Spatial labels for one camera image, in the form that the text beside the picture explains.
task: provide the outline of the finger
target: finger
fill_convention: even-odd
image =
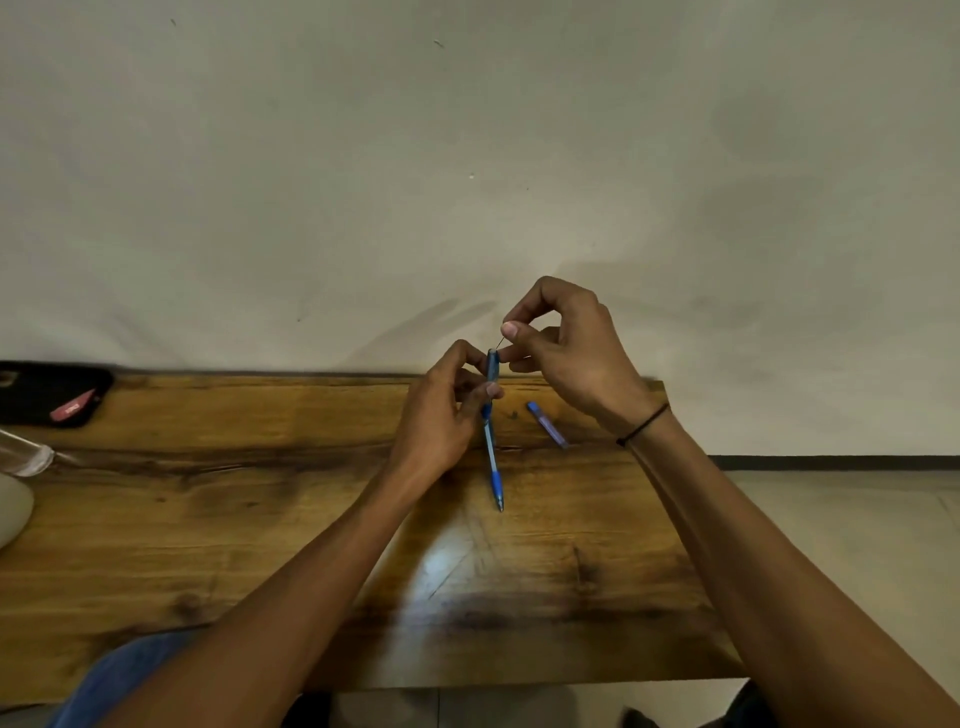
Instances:
[[[531,375],[533,372],[540,371],[540,364],[533,356],[528,356],[525,359],[511,362],[510,371],[519,375]]]
[[[456,401],[463,401],[474,389],[487,381],[483,375],[461,369],[453,380],[453,395]]]
[[[503,397],[503,388],[495,381],[485,381],[480,386],[474,387],[467,395],[464,403],[460,405],[457,420],[475,425],[483,405],[490,400],[499,400],[501,397]]]
[[[504,316],[503,320],[529,324],[547,311],[560,311],[563,315],[571,297],[586,290],[568,280],[544,276],[534,283],[534,287],[520,299],[520,303],[510,309],[510,313]]]
[[[469,364],[485,374],[487,372],[487,355],[469,341],[457,339],[440,357],[440,360],[430,368],[430,373],[453,381],[464,364]]]
[[[529,324],[523,324],[519,321],[508,321],[500,327],[500,331],[512,344],[516,345],[516,353],[521,353],[524,356],[540,357],[549,353],[552,349],[558,348],[548,337]],[[520,358],[516,353],[511,352],[513,360]]]
[[[540,330],[540,335],[543,336],[547,341],[556,344],[560,340],[560,327],[546,327]],[[519,361],[524,356],[528,356],[530,353],[523,349],[519,344],[511,344],[509,347],[504,347],[499,352],[500,361],[509,363],[511,361]]]

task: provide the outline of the blue pen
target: blue pen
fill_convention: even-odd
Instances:
[[[529,409],[531,414],[537,418],[537,422],[543,425],[543,429],[546,430],[546,433],[553,438],[553,441],[557,443],[557,445],[563,449],[570,447],[570,444],[566,441],[566,438],[560,434],[560,431],[555,426],[553,426],[553,423],[550,422],[550,419],[545,414],[543,414],[543,410],[540,409],[536,402],[528,401],[527,409]]]
[[[487,381],[497,381],[500,376],[500,354],[496,349],[490,349],[487,352]],[[503,481],[500,479],[500,471],[496,468],[496,457],[493,455],[493,425],[490,422],[490,415],[493,413],[493,402],[483,405],[481,415],[483,416],[483,434],[487,439],[487,455],[490,457],[490,485],[493,489],[493,497],[496,498],[496,507],[503,512]]]

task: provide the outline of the wooden tabletop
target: wooden tabletop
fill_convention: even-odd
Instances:
[[[61,700],[114,647],[222,615],[357,496],[408,382],[126,375],[82,429],[19,429],[65,457],[28,481],[33,519],[0,550],[0,704]],[[311,685],[742,675],[640,467],[542,380],[503,383],[505,512],[478,441],[400,528]]]

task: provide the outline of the right hand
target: right hand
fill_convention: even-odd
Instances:
[[[559,311],[559,327],[537,331],[530,322]],[[652,415],[659,403],[636,372],[596,294],[566,280],[544,276],[503,317],[501,333],[511,346],[500,361],[513,372],[542,372],[566,402],[622,437]]]

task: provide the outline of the ballpoint pen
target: ballpoint pen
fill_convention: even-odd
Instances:
[[[496,349],[490,349],[487,352],[487,381],[497,381],[500,375],[500,354]],[[503,481],[500,479],[500,471],[496,467],[496,457],[493,454],[493,425],[490,417],[493,412],[493,402],[483,405],[481,415],[483,416],[483,434],[487,440],[487,455],[490,457],[490,485],[493,490],[493,497],[496,498],[496,507],[503,512]]]

